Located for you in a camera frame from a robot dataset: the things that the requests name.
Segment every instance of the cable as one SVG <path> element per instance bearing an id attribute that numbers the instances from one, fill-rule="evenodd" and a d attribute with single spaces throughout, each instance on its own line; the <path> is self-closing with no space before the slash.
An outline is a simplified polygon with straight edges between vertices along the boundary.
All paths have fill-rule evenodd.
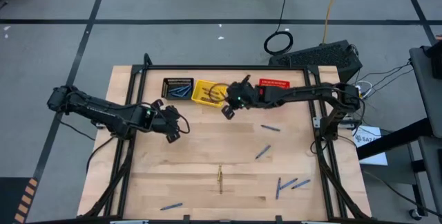
<path id="1" fill-rule="evenodd" d="M 362 170 L 362 172 L 365 173 L 365 174 L 367 174 L 367 175 L 369 175 L 369 176 L 371 176 L 372 178 L 375 178 L 375 179 L 381 181 L 385 186 L 389 187 L 389 188 L 390 188 L 394 193 L 396 193 L 398 196 L 400 196 L 400 197 L 404 198 L 406 201 L 408 201 L 408 202 L 410 202 L 410 203 L 416 205 L 418 208 L 424 209 L 424 210 L 426 210 L 427 212 L 429 212 L 429 213 L 431 213 L 431 214 L 433 214 L 433 215 L 435 215 L 435 216 L 438 216 L 439 218 L 442 218 L 442 214 L 440 214 L 440 213 L 438 213 L 438 212 L 435 212 L 435 211 L 433 211 L 433 210 L 431 210 L 431 209 L 428 209 L 428 208 L 426 208 L 426 207 L 424 207 L 424 206 L 418 204 L 417 202 L 413 201 L 412 199 L 408 198 L 407 196 L 402 195 L 402 194 L 399 193 L 397 190 L 395 190 L 390 184 L 388 184 L 388 183 L 385 182 L 384 180 L 380 179 L 379 177 L 375 176 L 374 174 L 371 174 L 371 173 L 369 173 L 368 171 L 365 171 L 365 170 Z"/>
<path id="2" fill-rule="evenodd" d="M 352 145 L 354 145 L 355 148 L 358 148 L 358 147 L 356 146 L 356 144 L 353 142 L 353 140 L 350 140 L 349 138 L 346 138 L 346 137 L 341 136 L 341 135 L 338 135 L 338 137 L 339 137 L 339 138 L 343 138 L 344 140 L 349 141 Z"/>
<path id="3" fill-rule="evenodd" d="M 314 143 L 315 143 L 315 141 L 313 141 L 313 142 L 311 143 L 311 145 L 310 145 L 310 152 L 312 152 L 313 154 L 317 155 L 317 153 L 313 151 L 313 144 L 314 144 Z M 325 145 L 324 145 L 324 147 L 322 148 L 322 150 L 324 151 L 325 148 L 327 148 L 327 142 L 325 143 Z"/>
<path id="4" fill-rule="evenodd" d="M 330 9 L 332 8 L 334 0 L 330 0 L 329 3 L 329 7 L 327 9 L 327 15 L 325 16 L 325 25 L 324 25 L 324 37 L 323 37 L 323 44 L 325 44 L 325 40 L 327 38 L 327 31 L 328 31 L 328 23 L 329 23 L 329 14 L 330 14 Z"/>
<path id="5" fill-rule="evenodd" d="M 390 84 L 390 83 L 394 82 L 395 80 L 397 80 L 400 76 L 402 76 L 402 75 L 406 75 L 406 74 L 410 73 L 410 72 L 413 71 L 413 70 L 414 70 L 414 69 L 412 68 L 412 69 L 410 69 L 410 70 L 407 71 L 407 72 L 401 73 L 400 75 L 396 76 L 394 79 L 392 79 L 392 80 L 389 81 L 387 84 L 385 84 L 385 85 L 383 85 L 382 87 L 380 87 L 379 89 L 375 89 L 375 88 L 373 88 L 373 89 L 374 89 L 374 92 L 373 92 L 369 97 L 371 97 L 371 96 L 373 96 L 373 94 L 379 92 L 382 88 L 385 88 L 388 84 Z"/>
<path id="6" fill-rule="evenodd" d="M 377 73 L 368 73 L 368 74 L 366 74 L 365 76 L 363 76 L 362 78 L 361 78 L 361 80 L 363 80 L 363 79 L 365 79 L 367 76 L 369 76 L 369 75 L 384 75 L 384 74 L 386 74 L 386 73 L 390 73 L 390 72 L 392 72 L 393 70 L 395 70 L 395 69 L 401 69 L 401 68 L 403 68 L 403 67 L 405 67 L 405 66 L 408 66 L 408 65 L 410 65 L 411 63 L 410 62 L 407 62 L 405 65 L 402 65 L 402 66 L 398 66 L 398 67 L 396 67 L 396 68 L 392 68 L 391 70 L 389 70 L 389 71 L 387 71 L 387 72 L 377 72 Z"/>
<path id="7" fill-rule="evenodd" d="M 279 31 L 279 27 L 281 27 L 281 21 L 282 21 L 282 14 L 284 13 L 284 8 L 285 8 L 285 0 L 282 3 L 282 9 L 281 9 L 281 15 L 279 17 L 279 22 L 278 22 L 278 27 L 276 28 L 275 33 L 271 34 L 267 39 L 265 39 L 264 41 L 264 50 L 265 52 L 269 53 L 270 55 L 281 55 L 284 53 L 287 53 L 287 51 L 289 51 L 291 49 L 291 47 L 293 46 L 293 35 L 288 32 L 288 31 Z M 269 41 L 274 38 L 277 35 L 286 35 L 289 38 L 289 45 L 287 45 L 287 47 L 283 48 L 282 50 L 279 51 L 270 51 L 268 48 L 269 45 Z"/>
<path id="8" fill-rule="evenodd" d="M 106 144 L 108 144 L 110 141 L 112 141 L 112 139 L 114 139 L 115 137 L 110 137 L 109 140 L 105 141 L 102 145 L 98 146 L 93 152 L 92 154 L 89 156 L 88 158 L 88 162 L 86 163 L 86 173 L 88 173 L 89 170 L 89 164 L 90 161 L 92 160 L 92 157 L 97 153 L 98 150 L 100 150 L 101 148 L 103 148 Z"/>
<path id="9" fill-rule="evenodd" d="M 359 81 L 357 81 L 355 84 L 358 84 L 359 82 L 366 83 L 366 84 L 369 84 L 369 85 L 370 85 L 370 88 L 369 88 L 367 91 L 361 93 L 361 95 L 362 95 L 362 99 L 365 99 L 365 96 L 367 96 L 367 95 L 372 91 L 372 89 L 373 89 L 373 84 L 372 84 L 371 82 L 363 81 L 363 80 L 359 80 Z"/>
<path id="10" fill-rule="evenodd" d="M 387 79 L 388 77 L 394 75 L 395 73 L 399 72 L 402 68 L 405 68 L 406 66 L 409 66 L 409 64 L 406 64 L 404 66 L 402 66 L 400 69 L 398 69 L 397 71 L 394 71 L 393 73 L 386 75 L 382 80 L 380 80 L 379 82 L 377 82 L 375 85 L 373 85 L 373 87 L 379 85 L 381 82 L 383 82 L 385 79 Z"/>
<path id="11" fill-rule="evenodd" d="M 62 125 L 64 125 L 64 126 L 67 126 L 67 127 L 71 128 L 72 130 L 76 131 L 76 132 L 79 133 L 79 134 L 82 134 L 83 136 L 87 137 L 88 139 L 90 139 L 90 140 L 92 140 L 92 141 L 95 141 L 95 139 L 92 138 L 92 137 L 90 137 L 88 134 L 86 134 L 86 133 L 84 133 L 84 132 L 81 132 L 81 131 L 77 130 L 75 127 L 71 126 L 70 124 L 66 124 L 65 122 L 63 122 L 63 121 L 61 120 L 61 118 L 58 116 L 58 114 L 56 114 L 55 117 L 58 119 L 58 121 L 60 122 L 60 124 L 62 124 Z"/>

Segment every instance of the yellow cable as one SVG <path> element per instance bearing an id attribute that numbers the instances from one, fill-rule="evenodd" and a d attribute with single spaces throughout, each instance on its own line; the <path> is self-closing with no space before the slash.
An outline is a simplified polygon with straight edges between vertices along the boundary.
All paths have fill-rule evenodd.
<path id="1" fill-rule="evenodd" d="M 327 9 L 327 16 L 325 17 L 325 29 L 324 29 L 323 44 L 325 44 L 325 40 L 327 38 L 327 31 L 329 28 L 328 22 L 329 22 L 330 8 L 332 8 L 333 3 L 334 3 L 334 0 L 330 0 L 329 7 Z"/>

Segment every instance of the black metal frame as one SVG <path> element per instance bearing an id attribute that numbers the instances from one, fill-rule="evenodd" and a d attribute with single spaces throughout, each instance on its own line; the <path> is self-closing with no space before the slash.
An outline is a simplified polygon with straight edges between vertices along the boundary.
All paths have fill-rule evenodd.
<path id="1" fill-rule="evenodd" d="M 144 93 L 144 85 L 145 85 L 145 81 L 146 81 L 146 74 L 147 74 L 147 70 L 290 70 L 290 71 L 302 71 L 304 74 L 304 79 L 305 79 L 305 85 L 309 86 L 311 85 L 310 82 L 310 78 L 309 78 L 309 71 L 315 71 L 314 72 L 314 78 L 315 78 L 315 83 L 319 84 L 320 83 L 320 78 L 318 75 L 318 69 L 317 66 L 292 66 L 289 68 L 286 67 L 280 67 L 280 66 L 243 66 L 243 65 L 239 65 L 239 66 L 226 66 L 226 65 L 219 65 L 219 66 L 212 66 L 212 65 L 152 65 L 150 59 L 148 58 L 147 55 L 144 56 L 144 64 L 143 65 L 133 65 L 132 66 L 132 70 L 131 70 L 131 77 L 129 79 L 129 84 L 128 84 L 128 92 L 126 95 L 126 104 L 130 104 L 131 103 L 131 99 L 133 96 L 133 91 L 134 91 L 134 87 L 135 87 L 135 78 L 137 76 L 138 73 L 141 73 L 141 77 L 140 77 L 140 85 L 138 88 L 138 92 L 137 92 L 137 102 L 141 102 L 142 101 L 142 96 Z M 326 116 L 327 115 L 327 111 L 325 109 L 325 103 L 324 101 L 320 100 L 320 110 L 321 110 L 321 115 L 322 116 Z M 314 125 L 313 125 L 313 117 L 316 117 L 316 110 L 315 110 L 315 106 L 313 101 L 309 101 L 309 110 L 310 110 L 310 115 L 311 115 L 311 121 L 312 121 L 312 129 L 314 132 L 314 137 L 315 137 L 315 143 L 316 143 L 316 150 L 317 150 L 317 156 L 318 156 L 318 161 L 320 162 L 320 156 L 323 156 L 323 150 L 321 149 L 321 138 L 318 136 L 318 133 L 316 132 Z M 133 151 L 134 147 L 135 147 L 135 139 L 136 136 L 135 134 L 133 135 L 133 138 L 131 138 L 128 141 L 128 151 Z M 119 164 L 120 161 L 122 159 L 122 154 L 123 154 L 123 146 L 124 146 L 124 140 L 118 140 L 118 144 L 117 144 L 117 148 L 115 150 L 115 158 L 114 158 L 114 163 L 113 163 L 113 168 L 112 168 L 112 174 L 110 177 L 110 181 L 115 180 L 115 175 L 118 171 L 119 168 Z M 339 171 L 338 171 L 338 165 L 337 165 L 337 161 L 336 161 L 336 154 L 334 152 L 334 146 L 333 146 L 333 142 L 329 142 L 328 144 L 328 151 L 329 151 L 329 159 L 330 159 L 330 163 L 331 163 L 331 169 L 333 171 L 333 176 L 335 177 L 335 179 L 337 180 L 338 183 L 340 183 L 340 177 L 339 177 Z M 132 152 L 128 152 L 127 156 L 130 156 L 130 158 L 128 159 L 129 164 L 128 166 L 128 170 L 126 172 L 126 174 L 123 177 L 123 181 L 122 181 L 122 188 L 121 188 L 121 194 L 119 197 L 119 202 L 118 202 L 118 210 L 117 210 L 117 216 L 123 217 L 124 215 L 124 206 L 125 206 L 125 201 L 126 201 L 126 195 L 127 195 L 127 190 L 128 190 L 128 180 L 129 180 L 129 175 L 130 175 L 130 169 L 131 169 L 131 163 L 132 163 Z M 328 183 L 328 178 L 327 175 L 323 172 L 320 171 L 320 178 L 321 178 L 321 183 L 322 183 L 322 188 L 323 188 L 323 194 L 324 194 L 324 200 L 325 200 L 325 208 L 327 211 L 327 219 L 331 220 L 334 217 L 334 212 L 333 212 L 333 206 L 332 206 L 332 200 L 331 200 L 331 196 L 330 196 L 330 191 L 329 191 L 329 183 Z M 338 206 L 339 206 L 339 211 L 340 211 L 340 217 L 343 219 L 347 218 L 347 211 L 346 211 L 346 206 L 344 204 L 343 201 L 343 197 L 338 194 L 338 192 L 336 192 L 337 197 L 338 197 Z M 106 206 L 105 206 L 105 210 L 104 210 L 104 216 L 108 216 L 111 214 L 111 210 L 112 210 L 112 205 L 113 205 L 113 196 L 111 196 L 107 201 L 106 201 Z M 177 221 L 159 221 L 156 220 L 155 222 L 158 223 L 174 223 Z"/>

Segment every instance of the wire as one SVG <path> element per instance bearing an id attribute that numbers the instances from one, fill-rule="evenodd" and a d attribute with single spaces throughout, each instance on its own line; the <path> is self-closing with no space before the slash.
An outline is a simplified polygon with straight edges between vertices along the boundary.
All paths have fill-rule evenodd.
<path id="1" fill-rule="evenodd" d="M 344 137 L 344 136 L 341 136 L 341 135 L 338 135 L 338 137 L 339 137 L 339 138 L 343 138 L 343 139 L 346 140 L 346 141 L 349 141 L 352 145 L 354 145 L 355 148 L 358 148 L 358 147 L 356 146 L 356 144 L 353 142 L 353 140 L 351 140 L 351 139 L 349 139 L 349 138 L 346 138 L 346 137 Z"/>
<path id="2" fill-rule="evenodd" d="M 92 138 L 92 137 L 90 137 L 88 134 L 86 134 L 86 133 L 84 133 L 84 132 L 82 132 L 82 131 L 79 131 L 78 129 L 76 129 L 75 127 L 71 126 L 70 124 L 66 124 L 65 122 L 63 122 L 63 121 L 61 120 L 61 118 L 58 116 L 58 114 L 56 114 L 55 117 L 58 119 L 58 121 L 60 122 L 60 124 L 62 124 L 62 125 L 64 125 L 64 126 L 67 126 L 67 127 L 71 128 L 72 130 L 76 131 L 76 132 L 79 133 L 79 134 L 82 134 L 83 136 L 87 137 L 88 139 L 90 139 L 90 140 L 92 140 L 92 141 L 95 141 L 95 139 Z"/>
<path id="3" fill-rule="evenodd" d="M 285 8 L 285 0 L 282 2 L 282 9 L 281 9 L 281 15 L 279 16 L 279 22 L 278 22 L 278 27 L 276 28 L 276 32 L 278 32 L 279 27 L 281 26 L 281 21 L 282 21 L 282 14 L 284 13 L 284 8 Z"/>
<path id="4" fill-rule="evenodd" d="M 403 67 L 405 67 L 405 66 L 408 66 L 408 65 L 410 65 L 411 63 L 410 62 L 407 62 L 405 65 L 402 65 L 402 66 L 398 66 L 398 67 L 396 67 L 396 68 L 392 68 L 391 70 L 389 70 L 389 71 L 387 71 L 387 72 L 376 72 L 376 73 L 368 73 L 368 74 L 366 74 L 365 76 L 363 76 L 362 78 L 361 78 L 361 80 L 363 80 L 363 79 L 365 79 L 367 76 L 369 76 L 369 75 L 384 75 L 384 74 L 386 74 L 386 73 L 390 73 L 390 72 L 392 72 L 393 70 L 395 70 L 395 69 L 401 69 L 401 68 L 403 68 Z"/>
<path id="5" fill-rule="evenodd" d="M 217 83 L 217 84 L 213 85 L 213 86 L 209 89 L 209 98 L 210 98 L 211 100 L 213 100 L 214 102 L 223 102 L 223 101 L 225 101 L 225 100 L 228 98 L 228 96 L 225 96 L 221 91 L 220 91 L 220 93 L 221 93 L 221 95 L 224 97 L 224 99 L 221 99 L 221 100 L 214 100 L 214 99 L 212 98 L 212 90 L 213 90 L 216 86 L 227 86 L 227 87 L 229 87 L 230 85 L 229 85 L 229 84 L 226 84 L 226 83 Z"/>
<path id="6" fill-rule="evenodd" d="M 438 213 L 438 212 L 435 212 L 435 211 L 433 211 L 433 210 L 431 210 L 431 209 L 428 209 L 428 208 L 426 208 L 426 207 L 424 207 L 424 206 L 418 204 L 417 202 L 413 201 L 412 199 L 408 198 L 407 196 L 402 195 L 402 194 L 399 193 L 397 190 L 395 190 L 390 184 L 388 184 L 388 183 L 385 182 L 384 180 L 380 179 L 379 177 L 375 176 L 374 174 L 371 174 L 371 173 L 369 173 L 368 171 L 365 171 L 365 170 L 362 170 L 362 172 L 365 173 L 365 174 L 367 174 L 368 176 L 371 176 L 372 178 L 375 178 L 375 179 L 381 181 L 385 186 L 389 187 L 389 188 L 390 188 L 394 193 L 396 193 L 398 196 L 400 196 L 400 197 L 404 198 L 406 201 L 408 201 L 408 202 L 410 202 L 410 203 L 416 205 L 418 208 L 424 209 L 424 210 L 426 210 L 427 212 L 429 212 L 429 213 L 431 213 L 431 214 L 433 214 L 433 215 L 435 215 L 435 216 L 438 216 L 439 218 L 442 218 L 442 214 L 440 214 L 440 213 Z"/>
<path id="7" fill-rule="evenodd" d="M 323 37 L 323 44 L 325 44 L 325 40 L 327 38 L 327 31 L 328 31 L 328 23 L 329 23 L 329 14 L 330 14 L 330 9 L 332 8 L 334 0 L 330 0 L 329 3 L 329 7 L 327 9 L 327 15 L 325 16 L 325 25 L 324 25 L 324 37 Z"/>
<path id="8" fill-rule="evenodd" d="M 282 15 L 284 13 L 284 8 L 285 8 L 285 0 L 282 3 L 282 9 L 281 9 L 281 15 L 279 17 L 279 22 L 278 22 L 278 27 L 276 28 L 275 33 L 271 34 L 268 38 L 265 39 L 264 41 L 264 50 L 266 53 L 270 54 L 270 55 L 281 55 L 284 53 L 287 53 L 291 47 L 293 46 L 293 35 L 288 32 L 288 31 L 279 31 L 279 28 L 281 27 L 281 22 L 282 22 Z M 287 47 L 283 48 L 282 50 L 279 51 L 270 51 L 268 48 L 269 45 L 269 41 L 274 38 L 277 35 L 286 35 L 289 38 L 289 45 L 287 45 Z"/>
<path id="9" fill-rule="evenodd" d="M 375 94 L 375 93 L 377 93 L 378 91 L 380 91 L 382 88 L 385 88 L 388 84 L 390 84 L 390 83 L 394 82 L 395 80 L 397 80 L 400 76 L 402 76 L 402 75 L 406 75 L 406 74 L 410 73 L 411 71 L 413 71 L 413 68 L 412 68 L 411 70 L 407 71 L 407 72 L 401 73 L 400 75 L 396 76 L 394 79 L 392 79 L 392 80 L 389 81 L 387 84 L 385 84 L 385 85 L 383 85 L 382 87 L 380 87 L 379 89 L 375 89 L 375 88 L 374 88 L 374 93 L 372 93 L 372 94 L 370 95 L 370 97 L 373 96 L 373 94 Z"/>
<path id="10" fill-rule="evenodd" d="M 115 137 L 110 137 L 109 140 L 105 141 L 102 145 L 98 146 L 93 152 L 92 154 L 89 156 L 88 158 L 88 162 L 86 163 L 86 173 L 88 173 L 89 170 L 89 164 L 90 161 L 92 160 L 92 157 L 97 153 L 97 151 L 99 151 L 101 148 L 103 148 L 106 144 L 108 144 L 110 141 L 112 141 L 112 139 L 114 139 Z"/>
<path id="11" fill-rule="evenodd" d="M 313 141 L 313 142 L 311 143 L 311 145 L 310 145 L 310 152 L 312 152 L 313 154 L 317 155 L 317 153 L 313 151 L 313 144 L 314 144 L 314 143 L 315 143 L 315 141 Z M 324 147 L 322 148 L 322 150 L 324 151 L 325 148 L 327 148 L 327 142 L 325 143 L 325 145 L 324 145 Z"/>

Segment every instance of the marker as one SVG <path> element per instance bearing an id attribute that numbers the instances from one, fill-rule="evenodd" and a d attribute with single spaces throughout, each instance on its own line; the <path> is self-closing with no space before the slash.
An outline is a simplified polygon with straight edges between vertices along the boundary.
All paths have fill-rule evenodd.
<path id="1" fill-rule="evenodd" d="M 294 183 L 294 182 L 296 182 L 296 181 L 297 181 L 297 178 L 291 180 L 290 182 L 288 182 L 288 183 L 284 184 L 283 186 L 281 186 L 281 188 L 280 188 L 279 190 L 288 187 L 290 184 L 292 184 L 292 183 Z"/>
<path id="2" fill-rule="evenodd" d="M 267 126 L 267 125 L 265 125 L 265 124 L 261 124 L 261 127 L 263 127 L 263 128 L 267 128 L 267 129 L 270 129 L 270 130 L 272 130 L 272 131 L 281 131 L 281 130 L 278 129 L 278 128 L 275 128 L 275 127 L 269 127 L 269 126 Z"/>
<path id="3" fill-rule="evenodd" d="M 295 189 L 295 188 L 301 187 L 301 186 L 303 186 L 304 184 L 307 184 L 307 183 L 310 183 L 310 179 L 307 179 L 304 182 L 302 182 L 302 183 L 300 183 L 298 185 L 293 186 L 291 189 Z"/>
<path id="4" fill-rule="evenodd" d="M 278 188 L 276 189 L 276 200 L 279 199 L 280 188 L 281 188 L 281 178 L 278 179 Z"/>
<path id="5" fill-rule="evenodd" d="M 170 205 L 170 206 L 167 206 L 167 207 L 163 207 L 162 209 L 160 209 L 160 210 L 168 210 L 168 209 L 171 209 L 171 208 L 174 208 L 174 207 L 181 207 L 182 206 L 182 203 L 177 203 L 177 204 L 174 204 L 174 205 Z"/>
<path id="6" fill-rule="evenodd" d="M 255 160 L 258 159 L 260 156 L 262 156 L 266 151 L 270 149 L 270 144 L 267 145 L 256 157 Z"/>

